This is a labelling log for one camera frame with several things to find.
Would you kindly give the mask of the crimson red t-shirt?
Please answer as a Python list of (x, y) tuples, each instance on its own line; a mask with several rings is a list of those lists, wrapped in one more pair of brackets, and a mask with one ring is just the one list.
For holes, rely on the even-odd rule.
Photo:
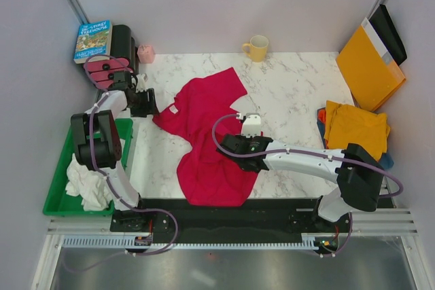
[(228, 116), (235, 113), (232, 104), (245, 95), (236, 71), (229, 68), (191, 79), (153, 119), (192, 147), (177, 167), (180, 188), (192, 205), (241, 206), (251, 194), (257, 174), (240, 169), (215, 146), (226, 134), (240, 133), (240, 122)]

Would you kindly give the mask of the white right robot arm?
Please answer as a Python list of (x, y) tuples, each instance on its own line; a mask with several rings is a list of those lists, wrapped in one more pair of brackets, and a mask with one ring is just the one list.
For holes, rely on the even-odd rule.
[(377, 209), (383, 169), (360, 145), (350, 143), (345, 149), (306, 149), (270, 137), (227, 134), (217, 150), (244, 171), (287, 170), (337, 184), (333, 191), (320, 197), (311, 214), (316, 230), (329, 230), (348, 213)]

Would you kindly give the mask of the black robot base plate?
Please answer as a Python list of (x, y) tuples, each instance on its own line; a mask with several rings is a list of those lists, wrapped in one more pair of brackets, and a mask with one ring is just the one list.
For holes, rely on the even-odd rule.
[(357, 213), (331, 223), (315, 213), (314, 198), (249, 199), (240, 207), (194, 206), (184, 199), (146, 198), (141, 212), (114, 211), (111, 232), (150, 232), (176, 244), (300, 243), (303, 234), (345, 234)]

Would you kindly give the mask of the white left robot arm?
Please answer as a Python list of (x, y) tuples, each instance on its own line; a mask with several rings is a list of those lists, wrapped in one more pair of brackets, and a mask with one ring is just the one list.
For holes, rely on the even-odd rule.
[(93, 81), (101, 91), (100, 98), (89, 110), (74, 114), (70, 119), (77, 163), (103, 179), (115, 209), (129, 211), (125, 222), (134, 231), (148, 226), (149, 215), (139, 208), (139, 192), (122, 165), (123, 151), (116, 118), (125, 109), (129, 109), (133, 117), (159, 114), (154, 89), (141, 85), (145, 79), (130, 71), (117, 71), (110, 87)]

